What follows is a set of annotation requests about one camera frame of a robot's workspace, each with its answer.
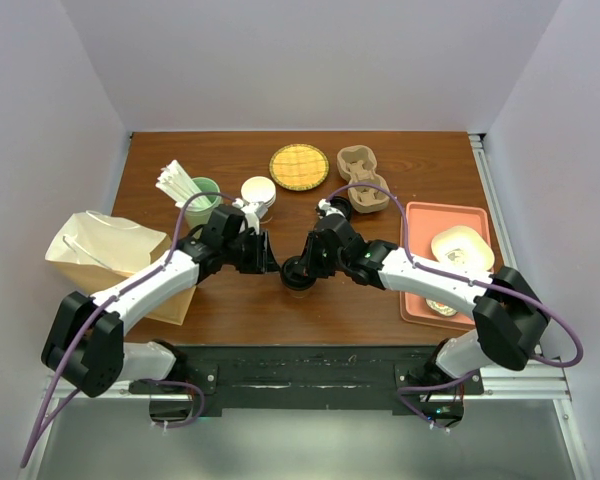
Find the gray floor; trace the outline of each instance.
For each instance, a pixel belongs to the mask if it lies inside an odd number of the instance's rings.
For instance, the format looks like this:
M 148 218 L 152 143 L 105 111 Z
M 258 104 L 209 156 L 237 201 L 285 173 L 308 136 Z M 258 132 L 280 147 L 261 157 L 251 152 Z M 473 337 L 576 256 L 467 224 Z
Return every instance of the gray floor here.
M 229 410 L 166 435 L 146 400 L 76 400 L 43 480 L 571 479 L 550 401 L 468 403 L 450 435 L 388 412 Z

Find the white lid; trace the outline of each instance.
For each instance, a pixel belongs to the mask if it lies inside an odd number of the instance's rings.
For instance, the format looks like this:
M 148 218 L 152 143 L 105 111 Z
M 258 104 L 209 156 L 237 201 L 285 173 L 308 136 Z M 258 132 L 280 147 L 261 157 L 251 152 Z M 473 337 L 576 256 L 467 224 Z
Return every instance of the white lid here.
M 276 198 L 276 185 L 267 177 L 251 177 L 242 184 L 240 195 L 247 202 L 269 203 Z

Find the wall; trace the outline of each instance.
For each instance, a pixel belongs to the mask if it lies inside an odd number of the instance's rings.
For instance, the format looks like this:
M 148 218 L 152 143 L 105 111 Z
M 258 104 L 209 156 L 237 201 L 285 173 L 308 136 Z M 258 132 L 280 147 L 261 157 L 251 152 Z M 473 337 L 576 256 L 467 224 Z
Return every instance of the wall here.
M 600 1 L 563 0 L 486 148 L 520 268 L 584 342 L 568 379 L 600 479 Z
M 484 132 L 559 0 L 63 3 L 131 130 Z
M 71 288 L 46 247 L 72 212 L 110 207 L 125 143 L 59 3 L 0 1 L 0 479 L 18 474 L 40 352 Z

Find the brown wooden tabletop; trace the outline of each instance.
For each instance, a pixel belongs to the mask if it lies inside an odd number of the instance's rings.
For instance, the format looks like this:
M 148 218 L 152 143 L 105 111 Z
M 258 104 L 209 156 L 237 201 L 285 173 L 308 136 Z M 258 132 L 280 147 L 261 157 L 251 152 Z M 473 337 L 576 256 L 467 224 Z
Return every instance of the brown wooden tabletop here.
M 461 132 L 221 132 L 136 133 L 113 214 L 173 235 L 177 209 L 155 187 L 160 169 L 177 159 L 192 176 L 214 179 L 223 192 L 239 196 L 254 175 L 269 176 L 269 160 L 282 146 L 308 143 L 330 161 L 325 182 L 314 190 L 278 188 L 274 217 L 266 227 L 279 264 L 300 255 L 317 220 L 318 200 L 344 185 L 335 158 L 350 145 L 367 145 L 377 172 L 404 203 L 410 201 L 482 207 L 487 202 L 466 133 Z M 395 206 L 354 214 L 366 240 L 399 243 Z M 490 222 L 496 269 L 502 265 Z M 174 344 L 367 344 L 423 345 L 461 332 L 407 323 L 399 293 L 354 284 L 344 274 L 318 280 L 304 299 L 291 297 L 277 274 L 240 275 L 233 267 L 206 279 L 196 290 L 182 326 L 142 320 L 127 341 L 161 338 Z

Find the orange plastic tray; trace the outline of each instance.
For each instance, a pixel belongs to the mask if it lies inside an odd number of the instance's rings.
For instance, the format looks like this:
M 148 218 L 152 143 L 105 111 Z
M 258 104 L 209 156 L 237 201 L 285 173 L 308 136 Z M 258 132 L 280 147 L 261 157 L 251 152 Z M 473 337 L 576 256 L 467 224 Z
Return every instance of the orange plastic tray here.
M 431 251 L 433 237 L 456 225 L 473 228 L 491 246 L 489 217 L 482 208 L 410 202 L 407 204 L 407 221 L 411 252 L 431 260 L 436 259 Z M 429 308 L 423 297 L 412 293 L 400 295 L 400 314 L 406 322 L 455 328 L 465 332 L 475 326 L 472 319 L 461 313 L 456 313 L 453 317 L 439 315 Z

